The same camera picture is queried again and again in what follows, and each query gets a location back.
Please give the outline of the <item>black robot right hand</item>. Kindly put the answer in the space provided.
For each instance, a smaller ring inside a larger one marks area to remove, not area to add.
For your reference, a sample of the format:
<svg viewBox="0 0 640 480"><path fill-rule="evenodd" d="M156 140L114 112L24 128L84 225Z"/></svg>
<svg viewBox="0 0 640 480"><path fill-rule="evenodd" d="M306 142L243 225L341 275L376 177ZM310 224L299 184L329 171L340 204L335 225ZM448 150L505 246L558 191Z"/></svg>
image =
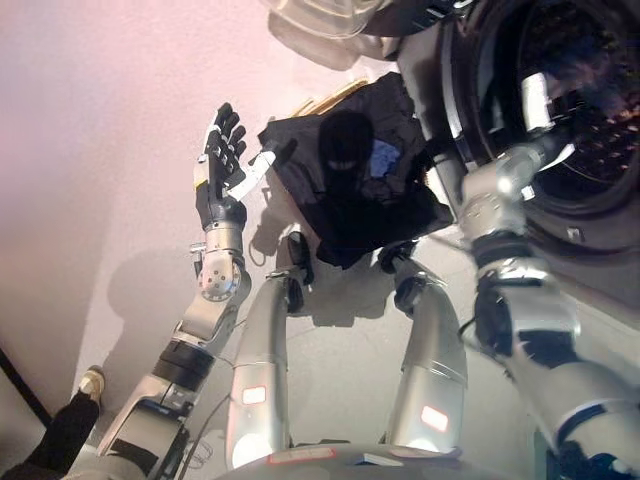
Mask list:
<svg viewBox="0 0 640 480"><path fill-rule="evenodd" d="M528 138L568 139L587 113L587 104L578 92L558 94L556 85L555 78L543 71L522 80L521 113Z"/></svg>

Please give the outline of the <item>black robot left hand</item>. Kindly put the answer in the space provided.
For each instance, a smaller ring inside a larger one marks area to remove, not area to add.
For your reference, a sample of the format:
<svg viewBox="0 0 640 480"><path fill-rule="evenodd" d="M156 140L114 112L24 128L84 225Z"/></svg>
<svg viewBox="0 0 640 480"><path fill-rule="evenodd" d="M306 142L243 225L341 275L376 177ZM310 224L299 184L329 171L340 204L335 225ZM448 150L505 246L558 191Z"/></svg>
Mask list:
<svg viewBox="0 0 640 480"><path fill-rule="evenodd" d="M279 162L287 161L296 142L269 140L242 167L240 157L246 150L246 129L232 105L224 103L217 110L206 132L202 153L193 171L195 207L201 227L207 232L215 225L230 221L246 223L242 199L254 190L267 172Z"/></svg>

